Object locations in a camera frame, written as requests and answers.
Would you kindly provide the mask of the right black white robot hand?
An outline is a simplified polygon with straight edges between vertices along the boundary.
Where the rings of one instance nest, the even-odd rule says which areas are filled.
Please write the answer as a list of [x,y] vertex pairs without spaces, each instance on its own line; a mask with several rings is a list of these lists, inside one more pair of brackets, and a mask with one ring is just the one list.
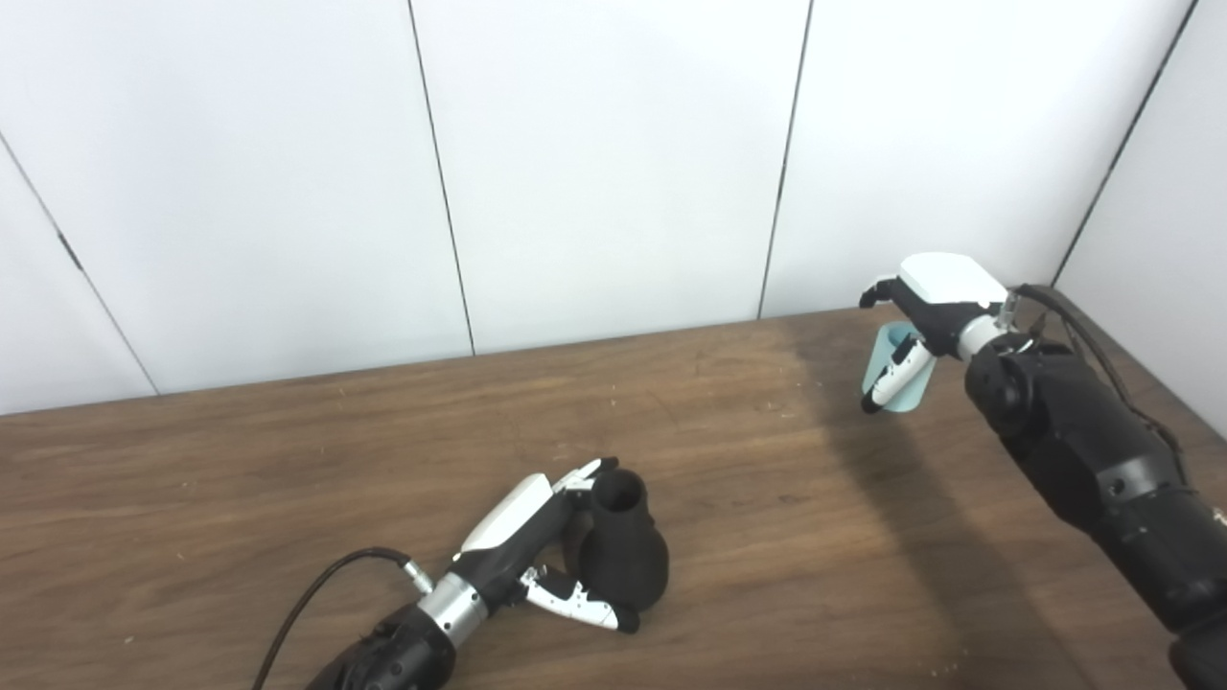
[[863,411],[876,414],[894,401],[940,357],[971,359],[1009,333],[1001,319],[1009,291],[968,255],[926,252],[909,255],[897,274],[872,281],[859,309],[892,303],[915,333],[904,336],[863,394]]

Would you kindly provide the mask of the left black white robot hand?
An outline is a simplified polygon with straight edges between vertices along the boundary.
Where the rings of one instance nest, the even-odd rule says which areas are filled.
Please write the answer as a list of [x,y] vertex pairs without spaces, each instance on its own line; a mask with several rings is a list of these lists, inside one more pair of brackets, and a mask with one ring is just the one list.
[[600,598],[562,568],[536,564],[574,516],[590,508],[596,478],[617,467],[614,457],[591,459],[555,483],[536,471],[479,521],[436,586],[448,594],[433,616],[452,642],[459,645],[496,611],[521,603],[595,629],[638,632],[638,611]]

